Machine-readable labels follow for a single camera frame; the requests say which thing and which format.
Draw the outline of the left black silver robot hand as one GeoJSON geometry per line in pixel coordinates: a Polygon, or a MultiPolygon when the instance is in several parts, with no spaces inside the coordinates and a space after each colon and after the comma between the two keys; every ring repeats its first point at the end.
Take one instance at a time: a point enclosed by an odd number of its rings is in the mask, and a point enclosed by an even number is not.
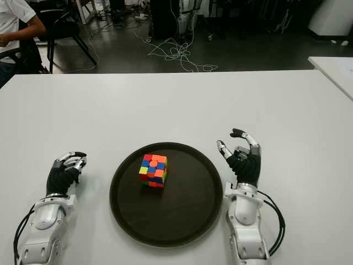
{"type": "Polygon", "coordinates": [[[70,151],[55,159],[46,181],[46,195],[67,195],[73,183],[79,183],[83,167],[87,164],[87,154],[70,151]]]}

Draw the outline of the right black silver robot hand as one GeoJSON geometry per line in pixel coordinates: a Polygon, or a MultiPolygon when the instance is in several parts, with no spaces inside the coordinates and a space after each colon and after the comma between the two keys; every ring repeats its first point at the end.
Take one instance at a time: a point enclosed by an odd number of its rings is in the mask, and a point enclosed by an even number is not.
{"type": "Polygon", "coordinates": [[[241,129],[233,128],[229,135],[232,138],[244,139],[249,149],[247,151],[237,149],[231,152],[223,141],[217,140],[218,151],[236,175],[237,183],[245,183],[257,188],[261,170],[260,144],[248,132],[241,129]]]}

